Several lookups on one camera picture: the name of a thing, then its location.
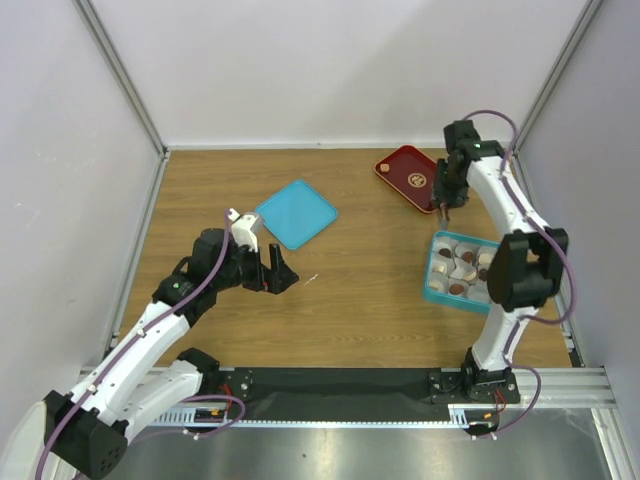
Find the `blue box lid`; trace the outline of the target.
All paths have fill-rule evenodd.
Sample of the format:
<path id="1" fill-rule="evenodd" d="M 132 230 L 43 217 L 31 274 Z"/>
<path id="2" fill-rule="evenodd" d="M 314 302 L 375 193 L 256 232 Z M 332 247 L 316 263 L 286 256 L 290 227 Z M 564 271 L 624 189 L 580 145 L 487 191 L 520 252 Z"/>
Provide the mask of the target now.
<path id="1" fill-rule="evenodd" d="M 337 209 L 302 179 L 282 188 L 255 208 L 265 227 L 295 251 L 338 218 Z"/>

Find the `cream chocolate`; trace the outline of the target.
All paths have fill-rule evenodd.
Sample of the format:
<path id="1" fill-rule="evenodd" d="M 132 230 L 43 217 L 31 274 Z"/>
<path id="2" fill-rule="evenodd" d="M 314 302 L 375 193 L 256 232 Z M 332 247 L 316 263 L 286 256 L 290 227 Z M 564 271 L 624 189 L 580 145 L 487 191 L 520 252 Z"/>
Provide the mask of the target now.
<path id="1" fill-rule="evenodd" d="M 429 288 L 436 292 L 442 292 L 443 285 L 440 282 L 433 281 L 429 283 Z"/>

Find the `dark round chocolate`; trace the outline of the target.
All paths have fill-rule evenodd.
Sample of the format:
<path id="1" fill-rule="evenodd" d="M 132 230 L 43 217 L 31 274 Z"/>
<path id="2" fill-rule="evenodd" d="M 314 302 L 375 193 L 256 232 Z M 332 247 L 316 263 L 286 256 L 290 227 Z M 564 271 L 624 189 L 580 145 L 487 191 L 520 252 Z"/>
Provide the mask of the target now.
<path id="1" fill-rule="evenodd" d="M 461 285 L 461 284 L 452 284 L 452 285 L 449 287 L 449 293 L 450 293 L 451 295 L 455 295 L 455 296 L 457 296 L 457 295 L 461 295 L 461 294 L 463 294 L 463 293 L 464 293 L 464 291 L 465 291 L 465 288 L 464 288 L 464 286 L 463 286 L 463 285 Z"/>

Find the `metal tongs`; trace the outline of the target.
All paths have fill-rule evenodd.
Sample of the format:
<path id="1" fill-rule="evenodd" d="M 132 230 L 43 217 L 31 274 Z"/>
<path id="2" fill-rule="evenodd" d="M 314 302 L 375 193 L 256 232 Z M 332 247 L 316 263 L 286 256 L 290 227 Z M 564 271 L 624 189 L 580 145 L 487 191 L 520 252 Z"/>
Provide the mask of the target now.
<path id="1" fill-rule="evenodd" d="M 438 219 L 439 219 L 439 228 L 443 231 L 446 231 L 449 227 L 449 222 L 450 222 L 449 206 L 446 203 L 441 203 L 439 205 Z"/>

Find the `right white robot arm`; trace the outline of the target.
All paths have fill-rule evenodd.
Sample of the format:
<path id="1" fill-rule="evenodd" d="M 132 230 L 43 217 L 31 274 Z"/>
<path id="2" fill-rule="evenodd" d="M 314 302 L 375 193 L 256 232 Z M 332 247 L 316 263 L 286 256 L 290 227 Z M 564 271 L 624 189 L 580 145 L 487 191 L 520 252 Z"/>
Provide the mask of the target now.
<path id="1" fill-rule="evenodd" d="M 438 161 L 431 204 L 443 225 L 474 190 L 502 239 L 487 272 L 489 313 L 461 367 L 459 391 L 474 402 L 511 386 L 511 360 L 524 329 L 555 296 L 568 269 L 569 238 L 536 212 L 515 179 L 510 149 L 484 140 L 470 118 L 444 129 L 447 156 Z"/>

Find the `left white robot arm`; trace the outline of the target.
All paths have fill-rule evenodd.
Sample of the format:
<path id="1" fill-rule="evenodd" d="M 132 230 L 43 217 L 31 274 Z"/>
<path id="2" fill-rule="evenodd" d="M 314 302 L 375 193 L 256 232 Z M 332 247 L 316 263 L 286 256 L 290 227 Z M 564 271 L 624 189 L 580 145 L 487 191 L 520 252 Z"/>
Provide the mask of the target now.
<path id="1" fill-rule="evenodd" d="M 240 421 L 245 402 L 220 391 L 218 362 L 198 349 L 182 352 L 161 376 L 143 377 L 163 353 L 211 309 L 220 292 L 241 286 L 278 295 L 298 282 L 280 246 L 269 246 L 270 263 L 259 247 L 229 227 L 206 229 L 192 252 L 163 279 L 135 326 L 69 393 L 51 391 L 46 404 L 43 452 L 35 478 L 55 454 L 89 479 L 102 479 L 121 461 L 132 440 L 164 411 L 181 402 L 235 404 L 216 432 Z"/>

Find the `blue chocolate box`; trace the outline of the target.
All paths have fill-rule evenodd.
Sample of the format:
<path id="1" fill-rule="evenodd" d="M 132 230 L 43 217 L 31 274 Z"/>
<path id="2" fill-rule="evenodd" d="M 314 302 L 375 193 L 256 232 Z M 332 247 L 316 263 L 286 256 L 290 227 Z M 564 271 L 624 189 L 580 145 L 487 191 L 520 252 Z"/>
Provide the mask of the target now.
<path id="1" fill-rule="evenodd" d="M 449 249 L 451 257 L 445 258 L 439 254 L 440 249 Z M 434 304 L 456 308 L 459 310 L 487 315 L 490 310 L 490 297 L 488 282 L 480 280 L 478 272 L 482 269 L 489 270 L 489 266 L 497 253 L 496 242 L 462 235 L 449 231 L 438 231 L 434 234 L 428 251 L 426 273 L 424 277 L 422 296 Z M 467 263 L 461 256 L 471 252 L 473 262 Z M 443 275 L 433 271 L 436 265 L 443 265 L 447 274 Z M 475 269 L 477 276 L 473 281 L 466 281 L 464 275 Z M 443 285 L 442 292 L 436 292 L 429 288 L 430 282 L 440 282 Z M 465 291 L 461 295 L 451 295 L 449 287 L 452 284 L 461 284 Z"/>

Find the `white scrap on table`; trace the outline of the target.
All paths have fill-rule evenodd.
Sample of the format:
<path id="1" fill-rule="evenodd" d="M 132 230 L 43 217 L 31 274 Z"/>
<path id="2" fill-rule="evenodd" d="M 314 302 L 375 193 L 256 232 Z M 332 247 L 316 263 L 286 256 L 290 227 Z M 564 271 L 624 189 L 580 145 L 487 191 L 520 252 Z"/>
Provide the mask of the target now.
<path id="1" fill-rule="evenodd" d="M 309 278 L 307 281 L 305 281 L 304 285 L 308 285 L 310 284 L 312 281 L 316 280 L 318 278 L 319 274 L 314 274 L 311 278 Z"/>

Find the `red tray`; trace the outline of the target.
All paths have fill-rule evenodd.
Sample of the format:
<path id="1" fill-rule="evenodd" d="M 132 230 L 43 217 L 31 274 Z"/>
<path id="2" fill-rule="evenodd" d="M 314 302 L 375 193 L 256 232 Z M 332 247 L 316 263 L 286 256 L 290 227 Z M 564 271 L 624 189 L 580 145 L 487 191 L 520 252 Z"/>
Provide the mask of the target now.
<path id="1" fill-rule="evenodd" d="M 388 165 L 388 173 L 380 167 Z M 420 212 L 431 214 L 435 207 L 431 203 L 436 173 L 436 163 L 418 148 L 403 145 L 374 166 L 376 175 L 399 193 Z"/>

